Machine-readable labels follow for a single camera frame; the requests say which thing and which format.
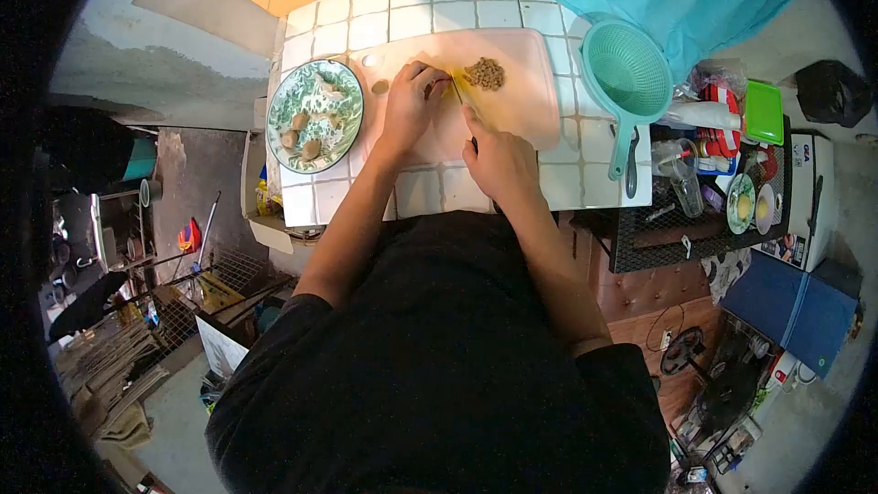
white refrigerator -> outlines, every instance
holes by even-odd
[[[811,272],[835,234],[839,201],[835,192],[832,142],[817,134],[792,134],[793,186],[787,236],[754,248]]]

small plate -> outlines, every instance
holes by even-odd
[[[320,92],[314,73],[335,85],[344,99],[330,101]],[[293,115],[305,111],[312,118],[299,134],[293,149],[280,145],[281,134],[290,129]],[[315,113],[334,114],[337,126],[328,118],[314,119]],[[265,119],[265,137],[271,153],[281,165],[296,173],[317,173],[332,167],[354,145],[363,123],[363,89],[354,71],[331,59],[318,59],[292,71],[271,97]],[[313,160],[302,160],[302,146],[312,139],[321,140],[321,154]]]
[[[750,197],[752,206],[750,214],[745,218],[738,217],[738,199],[742,194]],[[740,235],[747,230],[750,222],[753,221],[753,212],[756,210],[756,189],[753,187],[753,181],[745,173],[735,176],[729,186],[729,198],[725,203],[725,217],[729,223],[731,232]]]
[[[756,213],[755,210],[762,202],[767,204],[768,212],[762,219],[756,218],[756,229],[760,232],[760,235],[765,235],[771,229],[771,224],[774,221],[774,205],[776,204],[774,189],[771,189],[771,186],[767,183],[760,189],[760,195],[756,198],[756,207],[753,209],[753,214]]]

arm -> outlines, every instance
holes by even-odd
[[[318,295],[334,308],[347,301],[375,247],[402,159],[427,129],[448,82],[448,74],[420,61],[397,74],[384,131],[314,247],[294,295]]]
[[[464,117],[478,153],[468,141],[463,159],[515,229],[555,335],[573,357],[611,345],[607,323],[540,191],[534,148],[521,137],[484,126],[467,106]]]

wooden board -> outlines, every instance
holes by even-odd
[[[496,59],[506,72],[506,84],[496,92],[470,86],[465,100],[489,125],[524,137],[537,150],[553,149],[560,138],[555,82],[543,37],[533,29],[464,29],[408,38],[350,54],[365,95],[365,114],[359,137],[368,155],[384,127],[387,93],[371,91],[378,81],[391,83],[403,65],[416,59],[454,74],[463,74],[479,58]],[[439,114],[412,150],[409,164],[459,160],[464,141],[471,137],[453,88],[442,98]]]

white tile countertop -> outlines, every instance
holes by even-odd
[[[299,65],[379,44],[461,28],[530,27],[545,39],[555,75],[561,143],[538,153],[540,187],[553,210],[645,206],[652,203],[649,126],[638,127],[638,187],[625,195],[624,176],[610,181],[612,116],[586,94],[578,48],[591,25],[554,0],[319,0],[287,18],[281,81]],[[332,168],[302,175],[280,167],[288,227],[325,225],[363,167],[362,140]],[[463,161],[402,171],[385,220],[457,209],[491,212]]]

